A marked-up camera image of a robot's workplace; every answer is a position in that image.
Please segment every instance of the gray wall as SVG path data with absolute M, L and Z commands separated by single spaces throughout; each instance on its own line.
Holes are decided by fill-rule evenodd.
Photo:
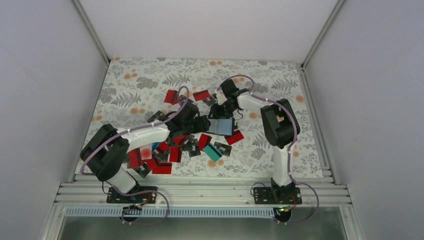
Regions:
M 0 1 L 0 234 L 39 239 L 106 65 L 70 0 Z
M 348 0 L 307 66 L 365 237 L 423 239 L 424 1 Z

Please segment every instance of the floral pattern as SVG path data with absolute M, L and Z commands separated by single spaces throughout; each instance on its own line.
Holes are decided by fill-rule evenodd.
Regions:
M 174 58 L 113 58 L 107 71 L 100 96 L 91 119 L 85 144 L 104 124 L 115 128 L 133 128 L 146 124 L 156 111 L 169 113 L 178 104 L 164 103 L 168 90 L 185 85 L 193 93 L 209 90 L 212 94 L 226 78 L 243 74 L 255 80 L 253 91 L 264 98 L 286 98 L 296 114 L 300 125 L 298 141 L 292 149 L 292 172 L 298 178 L 322 178 L 311 123 L 296 64 L 277 61 L 242 61 Z M 244 77 L 233 78 L 240 88 L 252 83 Z M 200 113 L 208 114 L 209 107 L 202 101 L 195 102 Z M 181 163 L 173 163 L 174 176 L 199 177 L 271 177 L 273 150 L 265 138 L 261 116 L 240 111 L 235 113 L 238 128 L 244 139 L 232 145 L 231 156 L 223 156 L 213 162 L 202 153 L 190 158 L 183 152 Z M 212 136 L 215 141 L 226 144 L 222 136 Z

